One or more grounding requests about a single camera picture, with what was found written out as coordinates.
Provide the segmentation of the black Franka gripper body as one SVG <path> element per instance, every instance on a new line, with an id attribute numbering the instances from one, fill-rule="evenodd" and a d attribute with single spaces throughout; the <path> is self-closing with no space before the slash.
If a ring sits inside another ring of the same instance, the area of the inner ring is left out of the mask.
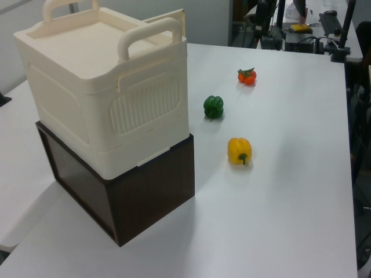
<path id="1" fill-rule="evenodd" d="M 255 12 L 255 24 L 266 27 L 275 11 L 274 0 L 258 0 Z"/>

